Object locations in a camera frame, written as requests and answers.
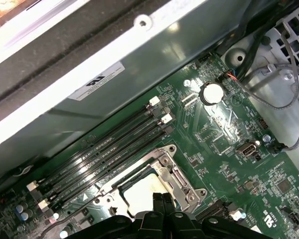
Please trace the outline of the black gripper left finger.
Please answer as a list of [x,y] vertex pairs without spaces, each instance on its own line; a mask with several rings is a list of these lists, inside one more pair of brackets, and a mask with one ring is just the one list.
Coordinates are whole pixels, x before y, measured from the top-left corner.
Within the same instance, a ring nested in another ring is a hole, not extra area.
[[167,193],[153,193],[152,211],[137,214],[134,220],[116,215],[77,233],[78,239],[162,239],[167,212]]

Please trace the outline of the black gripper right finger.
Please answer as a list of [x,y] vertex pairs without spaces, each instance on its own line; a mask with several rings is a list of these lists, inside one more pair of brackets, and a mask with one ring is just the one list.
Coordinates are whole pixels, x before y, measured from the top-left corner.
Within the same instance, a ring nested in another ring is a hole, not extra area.
[[263,234],[227,219],[211,216],[201,223],[175,210],[170,193],[163,194],[167,224],[173,239],[262,239]]

